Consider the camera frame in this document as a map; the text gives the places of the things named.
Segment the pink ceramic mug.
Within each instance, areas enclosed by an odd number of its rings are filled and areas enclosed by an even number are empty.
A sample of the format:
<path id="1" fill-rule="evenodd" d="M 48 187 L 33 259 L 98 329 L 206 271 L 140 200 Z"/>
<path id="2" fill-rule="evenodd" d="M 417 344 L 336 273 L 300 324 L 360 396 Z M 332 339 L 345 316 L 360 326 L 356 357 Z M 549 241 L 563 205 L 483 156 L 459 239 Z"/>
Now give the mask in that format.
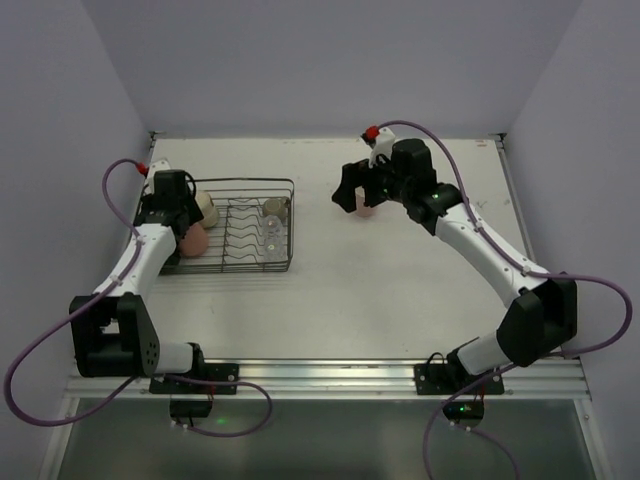
<path id="1" fill-rule="evenodd" d="M 355 214 L 360 218 L 372 217 L 376 210 L 366 204 L 365 190 L 362 187 L 355 189 L 356 210 Z"/>

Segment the salmon pink tumbler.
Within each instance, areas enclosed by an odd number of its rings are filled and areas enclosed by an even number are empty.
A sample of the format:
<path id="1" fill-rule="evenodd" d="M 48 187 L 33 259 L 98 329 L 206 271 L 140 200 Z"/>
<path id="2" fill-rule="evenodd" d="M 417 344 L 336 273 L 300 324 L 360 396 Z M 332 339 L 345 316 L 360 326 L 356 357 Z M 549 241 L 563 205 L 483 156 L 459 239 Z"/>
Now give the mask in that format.
<path id="1" fill-rule="evenodd" d="M 209 247 L 209 237 L 206 230 L 199 224 L 192 225 L 180 241 L 180 254 L 187 258 L 203 255 Z"/>

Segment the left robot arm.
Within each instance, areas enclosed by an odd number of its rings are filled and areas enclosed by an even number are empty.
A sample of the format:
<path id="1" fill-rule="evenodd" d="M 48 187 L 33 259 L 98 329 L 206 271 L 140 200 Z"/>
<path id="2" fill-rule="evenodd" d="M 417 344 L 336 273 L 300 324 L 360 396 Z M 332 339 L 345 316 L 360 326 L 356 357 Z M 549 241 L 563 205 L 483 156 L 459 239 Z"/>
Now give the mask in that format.
<path id="1" fill-rule="evenodd" d="M 194 180 L 183 170 L 165 170 L 152 184 L 111 276 L 69 307 L 76 365 L 84 377 L 186 374 L 198 361 L 196 344 L 159 339 L 145 304 L 165 264 L 177 258 L 180 241 L 203 218 Z"/>

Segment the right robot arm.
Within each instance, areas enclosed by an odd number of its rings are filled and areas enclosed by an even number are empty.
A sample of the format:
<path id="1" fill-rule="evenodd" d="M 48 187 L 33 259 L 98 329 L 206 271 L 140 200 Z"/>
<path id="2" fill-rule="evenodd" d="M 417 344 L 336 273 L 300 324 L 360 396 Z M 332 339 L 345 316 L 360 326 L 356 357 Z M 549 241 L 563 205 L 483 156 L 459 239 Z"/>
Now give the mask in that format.
<path id="1" fill-rule="evenodd" d="M 463 201 L 460 188 L 438 180 L 429 147 L 420 139 L 374 142 L 372 154 L 341 169 L 332 200 L 345 212 L 363 204 L 401 204 L 408 217 L 457 251 L 493 288 L 506 313 L 497 329 L 451 351 L 427 374 L 455 388 L 507 364 L 527 367 L 577 333 L 577 285 L 551 279 L 525 260 Z M 356 198 L 363 189 L 362 202 Z"/>

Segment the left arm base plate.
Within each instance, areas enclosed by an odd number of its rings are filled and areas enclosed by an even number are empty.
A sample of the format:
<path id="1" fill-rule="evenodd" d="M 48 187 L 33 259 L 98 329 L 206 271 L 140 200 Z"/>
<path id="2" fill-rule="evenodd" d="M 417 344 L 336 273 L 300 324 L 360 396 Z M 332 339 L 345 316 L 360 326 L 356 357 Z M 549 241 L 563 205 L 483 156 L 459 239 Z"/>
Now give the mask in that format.
<path id="1" fill-rule="evenodd" d="M 206 363 L 200 373 L 181 374 L 181 377 L 206 381 L 206 385 L 156 377 L 150 381 L 149 392 L 158 395 L 235 395 L 239 373 L 238 363 Z"/>

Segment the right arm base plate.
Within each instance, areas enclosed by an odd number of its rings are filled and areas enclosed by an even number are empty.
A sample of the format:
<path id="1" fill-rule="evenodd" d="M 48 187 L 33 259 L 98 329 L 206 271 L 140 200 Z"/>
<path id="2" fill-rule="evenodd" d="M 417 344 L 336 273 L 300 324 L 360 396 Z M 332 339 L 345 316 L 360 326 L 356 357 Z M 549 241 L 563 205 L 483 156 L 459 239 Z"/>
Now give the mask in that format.
<path id="1" fill-rule="evenodd" d="M 413 380 L 418 395 L 453 395 L 480 378 L 470 375 L 456 362 L 440 352 L 431 354 L 422 363 L 413 366 Z M 474 387 L 468 395 L 502 395 L 505 387 L 502 377 L 492 371 L 492 376 L 482 385 Z"/>

